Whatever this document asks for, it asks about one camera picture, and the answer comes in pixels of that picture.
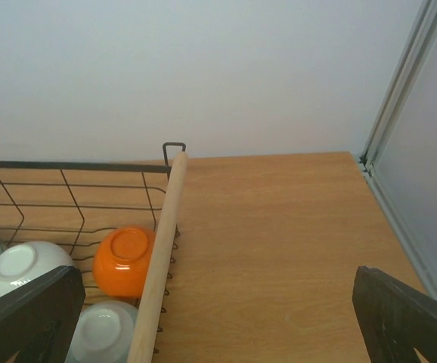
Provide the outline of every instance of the wire dish rack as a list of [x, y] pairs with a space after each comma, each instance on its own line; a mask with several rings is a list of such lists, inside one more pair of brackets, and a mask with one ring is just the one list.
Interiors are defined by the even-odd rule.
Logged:
[[[171, 147], [181, 150], [173, 167], [169, 164]], [[175, 262], [172, 250], [178, 248], [176, 218], [185, 150], [184, 143], [165, 143], [163, 164], [0, 161], [0, 238], [10, 246], [47, 240], [63, 247], [81, 270], [84, 308], [110, 299], [96, 286], [91, 272], [93, 256], [104, 237], [126, 225], [157, 232], [144, 294], [141, 301], [128, 301], [139, 307], [138, 322], [143, 321], [141, 332], [135, 328], [130, 355], [135, 354], [136, 360], [132, 361], [149, 361], [148, 353], [138, 353], [133, 346], [145, 340], [153, 353], [156, 332], [161, 331], [159, 314], [166, 312], [161, 299], [169, 293], [165, 287], [166, 279], [172, 278], [168, 266]], [[156, 286], [163, 286], [161, 296]], [[140, 318], [145, 315], [144, 304], [154, 312], [147, 310]]]

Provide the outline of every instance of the wall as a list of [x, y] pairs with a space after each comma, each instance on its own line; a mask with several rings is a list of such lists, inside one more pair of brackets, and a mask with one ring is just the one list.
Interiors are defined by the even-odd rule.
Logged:
[[437, 286], [437, 37], [375, 171]]
[[421, 2], [0, 2], [0, 159], [359, 153]]

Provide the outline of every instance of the wooden table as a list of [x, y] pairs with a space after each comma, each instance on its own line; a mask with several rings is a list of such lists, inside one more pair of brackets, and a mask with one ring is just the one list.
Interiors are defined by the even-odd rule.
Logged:
[[155, 362], [366, 362], [359, 265], [422, 289], [350, 154], [195, 159]]

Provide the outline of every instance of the orange bowl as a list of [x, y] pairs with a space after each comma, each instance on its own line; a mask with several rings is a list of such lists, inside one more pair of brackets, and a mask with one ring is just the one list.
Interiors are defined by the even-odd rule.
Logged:
[[112, 297], [141, 297], [155, 232], [141, 227], [118, 228], [104, 238], [92, 264], [98, 287]]

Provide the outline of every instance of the wooden dowel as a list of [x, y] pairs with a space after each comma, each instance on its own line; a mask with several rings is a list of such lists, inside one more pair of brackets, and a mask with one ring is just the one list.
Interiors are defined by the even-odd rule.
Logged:
[[150, 363], [153, 357], [187, 161], [188, 156], [185, 152], [178, 153], [173, 160], [157, 237], [151, 254], [150, 267], [129, 350], [128, 363]]

